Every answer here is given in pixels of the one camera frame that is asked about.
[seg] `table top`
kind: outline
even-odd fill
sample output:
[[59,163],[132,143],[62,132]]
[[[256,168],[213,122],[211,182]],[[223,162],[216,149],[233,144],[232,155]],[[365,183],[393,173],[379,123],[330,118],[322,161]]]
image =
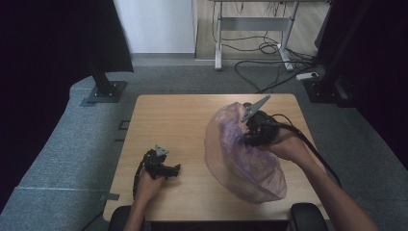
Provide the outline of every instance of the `table top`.
[[[280,160],[288,185],[287,196],[261,205],[242,201],[223,188],[204,162],[204,139],[208,122],[223,106],[257,102],[261,94],[172,94],[142,95],[138,98],[123,144],[104,219],[114,210],[133,202],[135,172],[143,155],[155,144],[169,150],[166,166],[181,164],[178,177],[170,177],[150,202],[149,221],[187,220],[278,220],[289,219],[293,204],[316,204],[328,218],[303,171],[294,163]],[[311,141],[309,129],[292,94],[272,94],[262,107],[269,115],[283,114]]]

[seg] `plastic bag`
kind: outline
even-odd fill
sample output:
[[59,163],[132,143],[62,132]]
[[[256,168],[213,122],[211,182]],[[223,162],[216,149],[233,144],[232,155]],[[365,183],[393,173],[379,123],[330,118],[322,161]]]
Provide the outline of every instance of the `plastic bag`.
[[279,200],[287,186],[278,158],[243,143],[245,107],[234,103],[218,110],[207,126],[205,163],[218,182],[254,204]]

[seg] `desk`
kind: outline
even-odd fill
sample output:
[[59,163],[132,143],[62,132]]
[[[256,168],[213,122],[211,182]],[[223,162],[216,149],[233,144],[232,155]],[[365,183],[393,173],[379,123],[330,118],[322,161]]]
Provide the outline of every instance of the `desk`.
[[[287,196],[261,205],[249,204],[223,188],[204,162],[204,139],[208,122],[216,111],[234,102],[256,102],[260,94],[173,94],[142,95],[138,98],[122,153],[116,168],[111,193],[118,200],[108,200],[104,219],[114,210],[133,202],[135,172],[142,156],[155,144],[170,151],[166,165],[181,164],[178,177],[168,178],[149,204],[146,220],[277,220],[289,219],[289,210],[297,202],[316,204],[328,218],[302,170],[281,160],[288,185]],[[288,116],[312,141],[309,129],[295,97],[273,94],[262,110]]]
[[[282,2],[293,2],[293,9],[290,17],[223,17],[222,3],[237,2],[236,0],[213,0],[219,2],[219,14],[217,19],[217,45],[216,45],[216,70],[222,69],[221,53],[221,32],[222,31],[282,31],[284,33],[282,43],[278,44],[279,53],[282,61],[285,62],[285,68],[288,71],[293,70],[286,46],[291,35],[294,19],[299,2],[325,2],[325,0],[284,0]],[[243,0],[243,2],[270,2],[268,0]]]

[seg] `table leg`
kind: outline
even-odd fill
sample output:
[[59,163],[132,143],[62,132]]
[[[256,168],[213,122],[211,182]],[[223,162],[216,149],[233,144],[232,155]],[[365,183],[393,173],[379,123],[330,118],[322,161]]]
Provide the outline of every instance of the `table leg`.
[[219,14],[218,14],[218,21],[217,21],[216,70],[222,70],[221,21],[222,21],[222,2],[219,2]]
[[283,32],[284,36],[282,39],[282,44],[278,44],[279,53],[282,57],[282,61],[285,62],[285,68],[288,71],[293,71],[293,66],[291,63],[289,63],[290,60],[289,60],[289,56],[286,50],[286,46],[288,45],[289,36],[291,35],[292,27],[294,24],[294,18],[296,16],[298,6],[299,6],[299,2],[294,2],[292,15],[289,17],[288,28],[286,29],[286,31]]

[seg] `white desk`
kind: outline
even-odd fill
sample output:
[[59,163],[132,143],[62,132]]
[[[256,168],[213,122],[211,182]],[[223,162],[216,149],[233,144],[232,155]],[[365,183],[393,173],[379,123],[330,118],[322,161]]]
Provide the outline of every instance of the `white desk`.
[[[299,2],[325,2],[325,0],[284,0],[282,2],[294,2],[291,16],[289,17],[223,17],[222,3],[237,2],[237,0],[213,0],[219,2],[219,14],[217,19],[217,45],[216,45],[216,70],[222,69],[221,54],[221,31],[282,31],[284,33],[282,43],[278,44],[279,53],[285,68],[293,70],[290,63],[286,46],[291,35],[294,18],[296,16]],[[267,0],[243,0],[243,2],[270,2]]]

